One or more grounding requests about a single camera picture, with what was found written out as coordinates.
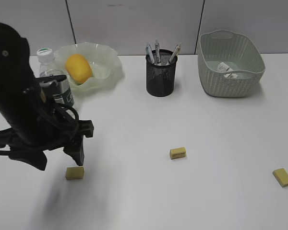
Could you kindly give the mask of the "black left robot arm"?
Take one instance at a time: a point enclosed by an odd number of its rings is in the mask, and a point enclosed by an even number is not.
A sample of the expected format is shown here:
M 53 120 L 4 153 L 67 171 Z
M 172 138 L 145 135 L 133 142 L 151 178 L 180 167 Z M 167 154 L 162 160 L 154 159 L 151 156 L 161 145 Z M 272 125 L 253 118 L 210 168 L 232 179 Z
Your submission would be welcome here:
M 58 103 L 40 86 L 29 64 L 26 38 L 0 23 L 0 113 L 10 127 L 0 131 L 0 156 L 45 170 L 46 150 L 62 148 L 79 166 L 84 163 L 83 138 L 94 126 L 77 111 Z

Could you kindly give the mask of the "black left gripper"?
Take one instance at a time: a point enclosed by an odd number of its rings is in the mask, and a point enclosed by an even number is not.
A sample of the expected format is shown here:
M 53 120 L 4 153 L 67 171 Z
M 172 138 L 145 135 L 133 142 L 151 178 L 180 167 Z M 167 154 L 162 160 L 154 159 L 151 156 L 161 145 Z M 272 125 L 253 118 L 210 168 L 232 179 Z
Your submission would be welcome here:
M 43 151 L 63 147 L 83 166 L 83 137 L 93 137 L 94 126 L 90 120 L 80 120 L 75 109 L 54 102 L 43 91 L 1 91 L 0 113 L 11 126 L 0 131 L 0 153 L 8 145 L 11 160 L 44 171 L 48 160 Z

